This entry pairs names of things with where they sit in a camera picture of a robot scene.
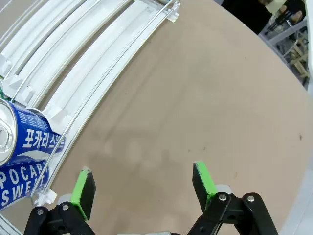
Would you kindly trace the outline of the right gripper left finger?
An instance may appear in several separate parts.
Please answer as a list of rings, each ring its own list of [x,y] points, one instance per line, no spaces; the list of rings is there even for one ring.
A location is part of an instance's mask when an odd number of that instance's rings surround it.
[[[49,210],[40,206],[32,209],[25,235],[93,235],[88,225],[96,184],[91,170],[82,170],[78,176],[69,201]]]

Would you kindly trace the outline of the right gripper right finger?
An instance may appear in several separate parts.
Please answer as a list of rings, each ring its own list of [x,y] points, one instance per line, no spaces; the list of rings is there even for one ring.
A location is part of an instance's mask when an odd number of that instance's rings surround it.
[[[277,235],[278,231],[262,200],[254,192],[241,198],[218,191],[204,162],[193,163],[192,183],[202,215],[188,232],[215,235],[222,224],[232,224],[241,235]]]

